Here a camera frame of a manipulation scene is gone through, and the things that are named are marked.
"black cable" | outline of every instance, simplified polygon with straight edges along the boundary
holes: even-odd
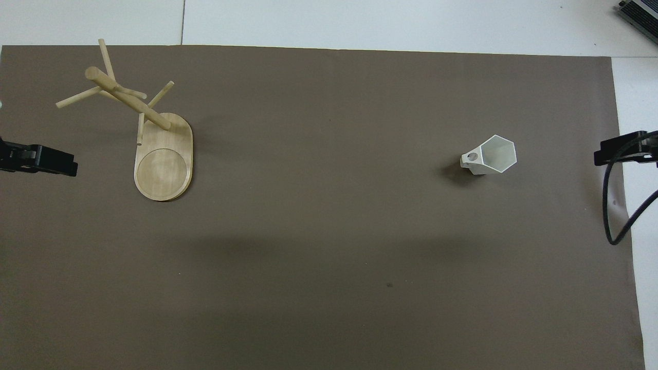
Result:
[[[610,235],[610,223],[608,219],[608,182],[610,180],[610,172],[613,169],[613,165],[621,158],[622,154],[628,150],[629,147],[632,147],[635,144],[638,144],[642,140],[646,140],[648,138],[652,137],[657,137],[658,138],[658,131],[652,131],[647,134],[638,136],[637,138],[634,138],[633,140],[630,140],[629,142],[625,143],[622,145],[622,147],[619,148],[619,150],[615,153],[615,155],[612,157],[610,162],[608,163],[607,167],[605,168],[605,175],[603,175],[603,227],[605,227],[605,237],[608,238],[608,242],[614,246],[619,244],[621,240],[626,236],[626,233],[630,230],[630,227],[633,226],[635,221],[638,219],[638,217],[644,212],[645,209],[647,209],[653,201],[658,198],[658,190],[653,192],[636,210],[633,212],[633,216],[631,216],[624,227],[621,228],[621,231],[617,235],[615,239],[613,239],[612,235]]]

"wooden dowel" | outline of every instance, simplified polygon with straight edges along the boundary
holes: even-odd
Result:
[[[98,39],[98,45],[101,46],[101,54],[103,56],[103,63],[105,64],[105,69],[107,70],[107,75],[110,76],[114,81],[114,71],[112,70],[112,63],[110,63],[110,55],[107,53],[107,46],[105,45],[105,40]]]
[[[128,95],[132,95],[132,96],[138,97],[140,99],[146,99],[147,98],[145,93],[139,92],[139,91],[136,91],[136,90],[126,89],[125,87],[123,87],[121,85],[116,85],[114,87],[114,90],[116,92],[120,92],[120,93],[127,93]]]
[[[102,96],[105,96],[105,97],[109,97],[110,99],[112,99],[112,100],[114,100],[114,101],[120,101],[119,99],[113,97],[112,95],[110,95],[109,92],[106,92],[106,91],[103,90],[103,89],[101,89],[101,92],[99,92],[99,94],[101,94]]]
[[[139,120],[137,121],[137,145],[141,145],[141,137],[143,136],[144,131],[144,113],[139,114]]]
[[[84,76],[88,80],[92,80],[95,84],[100,86],[106,92],[109,92],[115,98],[121,100],[124,104],[132,108],[137,113],[144,113],[146,118],[148,118],[151,122],[160,126],[160,128],[162,128],[163,130],[169,130],[169,128],[171,127],[171,122],[166,120],[164,117],[160,116],[158,112],[149,108],[148,105],[146,105],[138,98],[132,95],[126,95],[124,93],[115,91],[114,88],[118,85],[116,81],[109,78],[109,76],[107,76],[97,67],[91,66],[87,68],[87,70],[85,70],[84,72]]]
[[[77,93],[76,95],[73,95],[72,97],[68,97],[68,98],[66,98],[62,101],[58,101],[58,102],[55,103],[55,105],[58,108],[63,108],[63,107],[66,107],[67,105],[71,105],[71,104],[73,104],[77,101],[83,100],[86,97],[90,97],[90,96],[92,96],[94,94],[97,94],[99,92],[102,92],[102,91],[103,91],[102,88],[100,88],[99,86],[96,86],[95,88],[85,90],[81,93]]]
[[[155,96],[153,97],[153,100],[151,100],[149,102],[149,108],[153,108],[153,106],[156,105],[158,103],[158,101],[160,101],[160,99],[162,99],[163,96],[165,96],[165,94],[169,90],[171,90],[171,88],[173,88],[173,87],[174,87],[174,82],[173,81],[167,82],[166,85],[164,85],[163,89],[160,90],[159,93],[155,94]]]

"wooden stand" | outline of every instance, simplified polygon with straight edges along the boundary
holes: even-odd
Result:
[[[146,94],[119,85],[103,39],[98,40],[107,74],[91,66],[85,77],[97,86],[57,102],[66,107],[86,97],[100,93],[129,106],[139,113],[137,153],[135,154],[134,180],[137,189],[147,198],[168,201],[187,190],[192,180],[193,137],[190,124],[174,113],[158,113],[153,106],[173,87],[167,85],[145,104]]]

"black device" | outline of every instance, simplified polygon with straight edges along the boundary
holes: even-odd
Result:
[[[646,134],[646,131],[635,131],[630,134],[617,136],[616,138],[603,140],[601,142],[601,150],[594,152],[594,164],[597,166],[607,165],[615,156],[615,153],[624,144],[631,141],[634,141],[634,144],[620,154],[617,162],[658,162],[658,138],[649,137],[637,140]]]
[[[608,243],[614,246],[621,242],[642,212],[658,198],[658,190],[656,190],[628,218],[628,221],[621,228],[617,237],[612,237],[608,218],[608,183],[610,181],[610,172],[613,170],[615,163],[629,161],[639,163],[658,161],[658,131],[635,131],[630,134],[617,136],[616,138],[603,140],[601,142],[601,149],[594,152],[594,164],[597,166],[607,166],[603,175],[603,227]]]
[[[5,142],[0,138],[0,170],[76,176],[78,164],[73,161],[73,154],[39,144]]]
[[[618,13],[645,36],[658,43],[658,0],[621,1]]]

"white table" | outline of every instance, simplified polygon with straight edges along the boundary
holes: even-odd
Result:
[[[613,0],[4,1],[0,45],[95,45],[102,37],[115,45],[603,55],[613,57],[620,132],[658,130],[658,45],[621,20],[615,5]],[[631,213],[658,188],[658,169],[635,163],[623,168]],[[632,229],[646,368],[654,370],[657,221],[653,205]]]

